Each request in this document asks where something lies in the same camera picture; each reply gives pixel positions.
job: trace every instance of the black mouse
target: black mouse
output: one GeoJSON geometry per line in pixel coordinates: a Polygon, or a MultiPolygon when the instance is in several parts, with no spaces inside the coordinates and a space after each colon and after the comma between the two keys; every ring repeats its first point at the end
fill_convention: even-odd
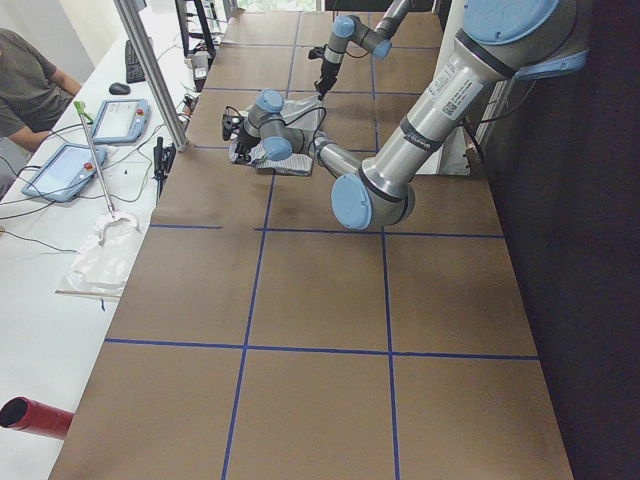
{"type": "Polygon", "coordinates": [[[112,83],[109,87],[109,93],[111,95],[127,95],[131,92],[131,87],[125,83],[112,83]]]}

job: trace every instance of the dark red tube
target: dark red tube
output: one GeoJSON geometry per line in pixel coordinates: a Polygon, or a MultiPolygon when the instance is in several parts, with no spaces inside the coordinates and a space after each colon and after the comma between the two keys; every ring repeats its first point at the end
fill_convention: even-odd
{"type": "Polygon", "coordinates": [[[9,400],[0,410],[0,426],[64,440],[73,413],[24,397],[9,400]]]}

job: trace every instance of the shirt sleeve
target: shirt sleeve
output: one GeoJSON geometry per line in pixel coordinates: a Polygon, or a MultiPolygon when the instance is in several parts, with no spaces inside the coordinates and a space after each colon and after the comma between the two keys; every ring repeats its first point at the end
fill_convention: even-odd
{"type": "Polygon", "coordinates": [[[0,99],[0,137],[10,137],[23,127],[24,122],[13,113],[4,100],[0,99]]]}
{"type": "Polygon", "coordinates": [[[34,47],[33,45],[31,45],[29,42],[27,42],[24,38],[22,38],[20,35],[18,35],[15,32],[11,32],[13,38],[13,41],[15,42],[16,45],[18,45],[20,48],[26,50],[27,52],[29,52],[31,55],[33,55],[33,57],[36,59],[36,61],[40,64],[40,67],[42,67],[42,71],[44,72],[44,76],[45,78],[51,78],[51,75],[53,75],[55,73],[55,71],[58,69],[58,67],[56,67],[53,63],[51,63],[49,60],[47,60],[45,58],[44,55],[42,55],[38,49],[36,47],[34,47]]]}

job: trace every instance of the blue joint cap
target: blue joint cap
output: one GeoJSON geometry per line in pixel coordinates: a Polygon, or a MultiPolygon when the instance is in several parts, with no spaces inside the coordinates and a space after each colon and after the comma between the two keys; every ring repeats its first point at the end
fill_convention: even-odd
{"type": "Polygon", "coordinates": [[[265,112],[280,113],[284,107],[284,99],[275,90],[267,88],[258,94],[256,105],[265,112]]]}
{"type": "Polygon", "coordinates": [[[342,175],[333,184],[331,207],[338,221],[352,230],[371,225],[371,198],[362,180],[353,173],[342,175]]]}
{"type": "Polygon", "coordinates": [[[464,31],[481,45],[506,45],[537,30],[560,0],[468,0],[464,31]]]}
{"type": "Polygon", "coordinates": [[[262,146],[269,160],[281,162],[291,156],[291,142],[284,137],[268,137],[262,140],[262,146]]]}
{"type": "Polygon", "coordinates": [[[340,38],[349,38],[356,31],[356,22],[353,18],[344,15],[338,15],[336,21],[333,22],[333,33],[340,38]]]}
{"type": "Polygon", "coordinates": [[[373,53],[371,55],[373,55],[375,58],[386,58],[386,56],[389,55],[389,50],[391,50],[391,42],[385,39],[380,42],[380,45],[378,45],[373,50],[373,53]]]}
{"type": "Polygon", "coordinates": [[[577,72],[587,63],[588,52],[588,50],[583,50],[568,57],[556,58],[548,62],[521,68],[513,78],[516,80],[538,80],[577,72]]]}

